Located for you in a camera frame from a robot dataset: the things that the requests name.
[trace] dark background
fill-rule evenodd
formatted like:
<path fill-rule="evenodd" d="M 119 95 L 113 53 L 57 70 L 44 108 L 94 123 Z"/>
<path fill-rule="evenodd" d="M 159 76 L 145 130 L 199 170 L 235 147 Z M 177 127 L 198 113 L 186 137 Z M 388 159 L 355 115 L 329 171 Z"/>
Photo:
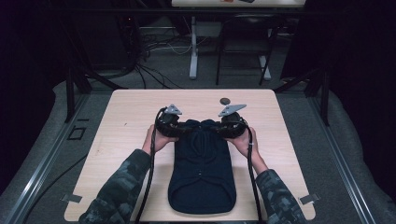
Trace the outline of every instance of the dark background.
<path fill-rule="evenodd" d="M 55 99 L 52 88 L 65 80 L 70 58 L 88 66 L 95 61 L 85 47 L 70 46 L 60 35 L 60 24 L 49 20 L 34 1 L 11 1 L 0 8 L 3 191 L 47 120 Z M 359 133 L 366 164 L 378 186 L 396 202 L 396 173 L 392 172 L 396 159 L 396 94 L 392 89 L 396 82 L 396 16 L 391 1 L 307 0 L 305 9 L 346 15 L 301 17 L 282 77 L 298 77 L 318 67 L 331 73 L 331 90 Z"/>

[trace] gray carpet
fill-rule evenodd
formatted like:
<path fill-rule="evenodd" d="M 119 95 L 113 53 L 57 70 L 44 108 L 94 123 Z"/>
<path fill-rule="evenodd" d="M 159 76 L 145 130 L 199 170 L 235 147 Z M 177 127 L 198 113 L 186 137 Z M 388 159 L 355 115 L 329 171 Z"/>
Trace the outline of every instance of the gray carpet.
<path fill-rule="evenodd" d="M 269 65 L 273 79 L 265 82 L 262 86 L 258 85 L 259 76 L 221 77 L 220 85 L 216 86 L 214 43 L 213 39 L 206 39 L 202 42 L 199 48 L 198 78 L 195 80 L 189 79 L 190 51 L 185 54 L 177 54 L 171 49 L 155 50 L 151 52 L 147 61 L 142 61 L 141 64 L 160 71 L 162 75 L 167 76 L 184 89 L 274 89 L 282 84 L 279 76 L 290 43 L 288 39 L 278 39 L 274 57 Z M 102 75 L 109 76 L 111 72 L 104 72 Z M 155 74 L 155 72 L 152 75 L 163 81 L 161 75 Z M 163 87 L 163 84 L 160 84 L 150 74 L 143 72 L 142 77 L 146 82 L 147 89 Z M 127 76 L 112 78 L 111 80 L 123 87 L 142 89 L 144 88 L 142 77 L 134 70 Z M 66 134 L 60 145 L 59 155 L 57 155 L 56 161 L 37 195 L 40 195 L 63 171 L 83 158 L 90 149 L 111 94 L 108 87 L 98 81 L 91 80 L 91 83 L 94 87 L 92 94 L 81 96 L 77 92 L 77 96 L 86 103 L 71 124 L 72 127 L 85 128 L 85 133 L 80 140 L 67 140 L 70 132 Z M 175 84 L 168 80 L 165 80 L 165 84 L 171 88 L 177 88 Z M 277 99 L 290 132 L 290 138 L 295 147 L 308 190 L 310 193 L 317 193 L 321 197 L 321 200 L 315 203 L 317 216 L 310 223 L 361 223 L 359 214 L 334 163 L 329 141 L 320 128 L 320 121 L 315 117 L 316 111 L 302 94 L 303 87 L 304 84 L 301 84 L 290 92 L 280 93 L 277 95 Z M 56 87 L 54 91 L 57 94 L 57 101 L 46 126 L 22 168 L 0 197 L 0 223 L 5 223 L 7 217 L 12 215 L 10 212 L 20 198 L 35 168 L 48 150 L 51 150 L 58 133 L 64 126 L 66 112 L 64 83 Z M 396 223 L 395 206 L 389 202 L 389 197 L 374 183 L 370 172 L 364 165 L 359 137 L 356 135 L 342 105 L 333 94 L 330 97 L 329 120 L 334 137 L 346 157 L 346 161 L 361 188 L 376 223 Z M 64 210 L 67 204 L 60 199 L 64 194 L 73 191 L 82 165 L 83 161 L 55 182 L 35 205 L 27 223 L 67 223 L 64 221 Z"/>

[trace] black cable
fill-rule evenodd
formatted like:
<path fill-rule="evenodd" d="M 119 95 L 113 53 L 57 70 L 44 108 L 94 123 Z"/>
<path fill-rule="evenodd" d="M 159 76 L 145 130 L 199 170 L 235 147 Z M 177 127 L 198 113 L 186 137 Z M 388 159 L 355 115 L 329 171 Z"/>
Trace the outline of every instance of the black cable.
<path fill-rule="evenodd" d="M 145 78 L 143 77 L 143 74 L 142 74 L 142 72 L 140 71 L 140 67 L 139 67 L 139 66 L 136 67 L 136 71 L 137 71 L 137 72 L 139 73 L 139 75 L 142 77 L 143 88 L 146 89 L 146 88 L 147 88 L 147 86 L 146 86 L 146 80 L 145 80 Z"/>
<path fill-rule="evenodd" d="M 160 116 L 160 114 L 166 109 L 166 107 L 161 108 L 158 113 L 157 116 L 155 117 L 155 124 L 157 123 L 157 119 Z M 148 183 L 146 185 L 146 191 L 145 191 L 145 195 L 143 197 L 143 201 L 140 205 L 140 209 L 139 212 L 137 213 L 136 219 L 134 221 L 134 223 L 139 224 L 140 223 L 140 218 L 142 216 L 143 210 L 145 208 L 146 205 L 146 201 L 148 199 L 149 196 L 149 189 L 151 187 L 151 181 L 152 181 L 152 177 L 154 174 L 154 157 L 155 157 L 155 134 L 156 134 L 157 129 L 154 127 L 154 130 L 152 131 L 152 135 L 151 135 L 151 144 L 150 144 L 150 170 L 149 170 L 149 174 L 148 174 Z"/>
<path fill-rule="evenodd" d="M 163 74 L 162 74 L 161 72 L 159 72 L 158 70 L 155 70 L 155 69 L 153 69 L 153 68 L 146 67 L 145 65 L 142 65 L 142 64 L 139 64 L 138 66 L 140 66 L 140 67 L 142 67 L 142 68 L 145 68 L 145 69 L 147 69 L 147 70 L 150 70 L 150 71 L 152 71 L 152 72 L 155 72 L 155 73 L 159 74 L 161 77 L 163 77 L 163 78 L 165 78 L 166 80 L 168 80 L 170 83 L 172 83 L 172 84 L 175 85 L 176 87 L 178 87 L 179 89 L 184 89 L 183 87 L 178 86 L 175 82 L 173 82 L 171 79 L 169 79 L 169 77 L 163 75 Z"/>
<path fill-rule="evenodd" d="M 73 169 L 77 164 L 79 164 L 81 161 L 83 161 L 85 158 L 87 158 L 88 153 L 85 154 L 81 159 L 79 159 L 78 161 L 76 161 L 72 166 L 70 166 L 69 168 L 67 168 L 65 171 L 63 171 L 58 177 L 56 177 L 44 190 L 43 192 L 38 196 L 38 198 L 35 200 L 35 202 L 32 204 L 32 206 L 29 208 L 27 214 L 25 215 L 25 217 L 23 218 L 23 222 L 22 223 L 26 223 L 27 218 L 30 216 L 30 214 L 32 213 L 33 209 L 35 208 L 35 206 L 38 204 L 38 202 L 41 200 L 41 198 L 47 193 L 47 191 L 62 177 L 64 176 L 67 172 L 69 172 L 71 169 Z"/>
<path fill-rule="evenodd" d="M 165 87 L 166 89 L 169 89 L 169 90 L 172 89 L 172 88 L 168 87 L 167 85 L 165 85 L 164 82 L 161 82 L 161 81 L 160 81 L 158 78 L 156 78 L 154 75 L 152 75 L 152 74 L 150 73 L 150 71 L 148 71 L 145 67 L 140 66 L 140 68 L 141 68 L 143 71 L 147 72 L 149 75 L 151 75 L 152 78 L 154 78 L 158 83 L 162 84 L 163 87 Z"/>
<path fill-rule="evenodd" d="M 250 130 L 250 128 L 248 127 L 248 123 L 244 120 L 244 122 L 241 121 L 227 121 L 223 124 L 241 124 L 243 126 L 245 126 L 245 128 L 248 131 L 248 146 L 247 146 L 247 168 L 248 168 L 248 173 L 250 176 L 250 182 L 251 182 L 251 187 L 253 187 L 253 194 L 254 194 L 254 200 L 256 202 L 256 209 L 257 209 L 257 217 L 259 220 L 259 224 L 265 223 L 262 220 L 262 208 L 260 206 L 260 200 L 259 200 L 259 194 L 257 191 L 257 187 L 256 187 L 256 182 L 254 179 L 254 174 L 253 174 L 253 164 L 251 161 L 251 153 L 252 153 L 252 149 L 253 149 L 253 134 Z"/>

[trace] wooden table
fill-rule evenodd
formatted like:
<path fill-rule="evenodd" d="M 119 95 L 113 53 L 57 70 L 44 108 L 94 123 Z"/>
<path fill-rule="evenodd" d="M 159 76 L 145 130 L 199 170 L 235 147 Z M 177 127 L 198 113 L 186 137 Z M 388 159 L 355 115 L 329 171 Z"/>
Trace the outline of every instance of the wooden table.
<path fill-rule="evenodd" d="M 238 113 L 255 128 L 260 152 L 267 165 L 278 172 L 296 199 L 308 195 L 300 165 L 273 91 L 121 90 L 114 91 L 111 96 L 73 192 L 81 196 L 82 200 L 80 203 L 69 203 L 64 214 L 65 219 L 78 220 L 121 163 L 135 148 L 142 147 L 147 128 L 154 122 L 160 108 L 170 104 L 176 105 L 183 113 L 180 121 L 220 120 L 218 114 L 224 105 L 219 103 L 219 99 L 223 97 L 229 98 L 231 105 L 247 105 Z M 216 215 L 189 215 L 173 210 L 167 199 L 168 184 L 173 172 L 173 148 L 174 144 L 170 143 L 156 154 L 154 177 L 141 221 L 257 220 L 247 159 L 231 144 L 229 149 L 237 193 L 234 209 Z M 132 220 L 140 207 L 143 194 L 142 190 Z M 311 203 L 301 207 L 307 219 L 314 218 L 315 210 Z"/>

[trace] background table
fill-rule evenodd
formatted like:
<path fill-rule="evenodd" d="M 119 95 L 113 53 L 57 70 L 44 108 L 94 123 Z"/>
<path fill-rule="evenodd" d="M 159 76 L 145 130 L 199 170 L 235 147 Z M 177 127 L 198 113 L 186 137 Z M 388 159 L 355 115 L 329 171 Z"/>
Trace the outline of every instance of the background table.
<path fill-rule="evenodd" d="M 305 0 L 255 0 L 247 3 L 239 0 L 172 0 L 173 7 L 303 7 Z"/>
<path fill-rule="evenodd" d="M 92 148 L 85 161 L 73 192 L 82 197 L 80 203 L 70 202 L 64 217 L 76 221 L 108 178 L 135 148 L 142 147 L 147 129 L 160 108 L 174 104 L 187 119 L 220 120 L 224 105 L 220 98 L 227 97 L 231 105 L 246 104 L 238 111 L 257 133 L 260 152 L 267 165 L 275 169 L 296 198 L 308 195 L 299 163 L 282 118 L 276 96 L 271 90 L 122 90 L 114 91 Z M 229 144 L 236 187 L 236 204 L 228 213 L 216 215 L 189 215 L 173 210 L 167 199 L 168 184 L 173 172 L 174 144 L 168 144 L 156 154 L 154 177 L 141 221 L 221 221 L 257 220 L 253 191 L 248 175 L 247 159 Z M 315 216 L 311 203 L 301 205 L 307 219 Z"/>
<path fill-rule="evenodd" d="M 303 8 L 305 0 L 255 0 L 253 3 L 247 3 L 239 0 L 226 2 L 224 0 L 172 0 L 173 7 L 255 7 L 255 8 Z M 191 19 L 191 64 L 190 64 L 190 79 L 197 78 L 198 67 L 198 49 L 196 42 L 197 22 L 195 17 Z M 260 57 L 260 63 L 265 64 L 265 57 Z M 269 69 L 265 72 L 264 78 L 271 79 Z"/>

